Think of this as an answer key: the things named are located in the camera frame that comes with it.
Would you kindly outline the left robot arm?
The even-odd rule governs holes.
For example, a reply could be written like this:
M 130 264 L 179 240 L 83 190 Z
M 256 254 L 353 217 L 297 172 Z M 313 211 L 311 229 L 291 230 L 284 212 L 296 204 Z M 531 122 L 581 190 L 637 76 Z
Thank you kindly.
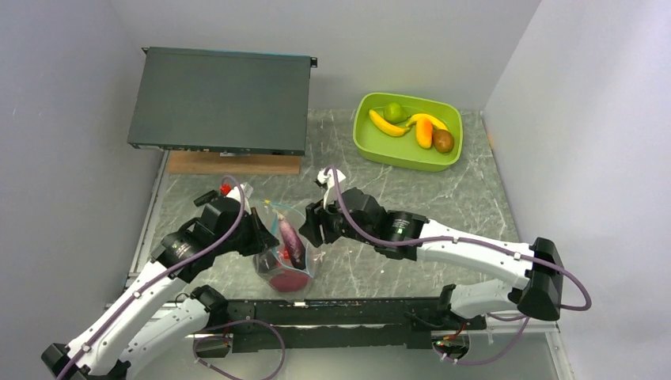
M 131 379 L 190 333 L 215 333 L 230 320 L 228 300 L 213 287 L 194 288 L 172 312 L 166 302 L 226 253 L 251 256 L 279 241 L 249 205 L 248 184 L 199 197 L 202 214 L 167 234 L 138 277 L 90 327 L 67 344 L 51 344 L 41 360 L 57 379 Z

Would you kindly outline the purple sweet potato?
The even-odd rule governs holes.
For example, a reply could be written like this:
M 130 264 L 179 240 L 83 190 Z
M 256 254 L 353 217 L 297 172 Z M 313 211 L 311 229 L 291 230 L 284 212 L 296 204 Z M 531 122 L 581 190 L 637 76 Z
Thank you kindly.
M 301 271 L 281 269 L 271 276 L 270 286 L 280 293 L 292 293 L 301 291 L 310 282 L 311 277 Z

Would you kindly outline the brown kiwi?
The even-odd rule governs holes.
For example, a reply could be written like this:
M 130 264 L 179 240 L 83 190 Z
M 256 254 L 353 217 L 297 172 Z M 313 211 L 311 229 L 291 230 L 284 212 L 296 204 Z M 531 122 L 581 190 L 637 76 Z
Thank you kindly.
M 455 145 L 453 135 L 442 129 L 434 129 L 432 134 L 432 143 L 435 150 L 442 154 L 450 153 Z

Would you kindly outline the dark plum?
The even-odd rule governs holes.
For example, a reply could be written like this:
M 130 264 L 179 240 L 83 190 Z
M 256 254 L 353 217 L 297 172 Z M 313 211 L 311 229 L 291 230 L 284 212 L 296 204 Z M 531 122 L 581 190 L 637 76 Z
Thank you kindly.
M 259 274 L 266 274 L 278 267 L 278 261 L 272 252 L 265 252 L 255 256 L 255 266 Z

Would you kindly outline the red apple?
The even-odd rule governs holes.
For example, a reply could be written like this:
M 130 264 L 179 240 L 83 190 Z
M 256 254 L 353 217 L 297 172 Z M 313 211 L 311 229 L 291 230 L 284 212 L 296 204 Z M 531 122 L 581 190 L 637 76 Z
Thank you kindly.
M 278 251 L 278 259 L 282 262 L 289 262 L 290 261 L 290 254 L 286 249 L 283 249 L 281 251 Z

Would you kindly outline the green lime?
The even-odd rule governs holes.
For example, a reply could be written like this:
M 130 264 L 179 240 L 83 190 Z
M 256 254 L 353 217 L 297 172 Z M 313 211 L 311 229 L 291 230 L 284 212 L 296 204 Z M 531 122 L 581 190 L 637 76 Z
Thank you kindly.
M 408 114 L 400 104 L 392 102 L 384 107 L 383 117 L 391 124 L 399 124 L 408 119 Z

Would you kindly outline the clear zip top bag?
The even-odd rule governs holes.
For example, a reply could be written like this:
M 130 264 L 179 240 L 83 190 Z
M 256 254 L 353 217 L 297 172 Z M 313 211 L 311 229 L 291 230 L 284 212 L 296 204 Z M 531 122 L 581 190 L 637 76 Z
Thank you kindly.
M 323 259 L 323 254 L 298 233 L 305 215 L 294 207 L 270 200 L 265 200 L 257 211 L 279 245 L 252 258 L 256 274 L 284 298 L 303 298 Z

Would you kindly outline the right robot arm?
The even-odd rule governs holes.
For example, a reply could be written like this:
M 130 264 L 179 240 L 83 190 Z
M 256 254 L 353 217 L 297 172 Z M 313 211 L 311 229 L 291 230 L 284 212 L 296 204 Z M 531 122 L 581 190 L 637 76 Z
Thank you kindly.
M 387 211 L 357 188 L 337 202 L 311 203 L 299 233 L 313 246 L 349 238 L 392 260 L 435 261 L 490 276 L 475 285 L 443 287 L 436 318 L 447 329 L 484 314 L 517 310 L 526 317 L 558 321 L 563 263 L 555 243 L 531 245 L 465 233 L 409 211 Z

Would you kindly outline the purple eggplant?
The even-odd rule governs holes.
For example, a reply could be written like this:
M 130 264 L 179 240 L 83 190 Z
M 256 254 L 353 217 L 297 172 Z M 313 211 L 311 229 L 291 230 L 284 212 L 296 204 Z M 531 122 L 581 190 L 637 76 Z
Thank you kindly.
M 296 269 L 305 270 L 305 246 L 299 238 L 298 233 L 291 226 L 283 214 L 278 214 L 278 220 L 279 232 L 281 234 L 285 249 L 290 254 L 291 264 Z

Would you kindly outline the orange yellow mango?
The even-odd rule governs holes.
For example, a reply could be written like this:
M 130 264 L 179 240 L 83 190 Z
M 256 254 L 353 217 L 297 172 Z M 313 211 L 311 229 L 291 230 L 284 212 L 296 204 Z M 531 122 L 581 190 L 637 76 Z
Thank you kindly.
M 415 123 L 415 139 L 423 149 L 430 149 L 433 141 L 433 124 L 425 117 L 417 119 Z

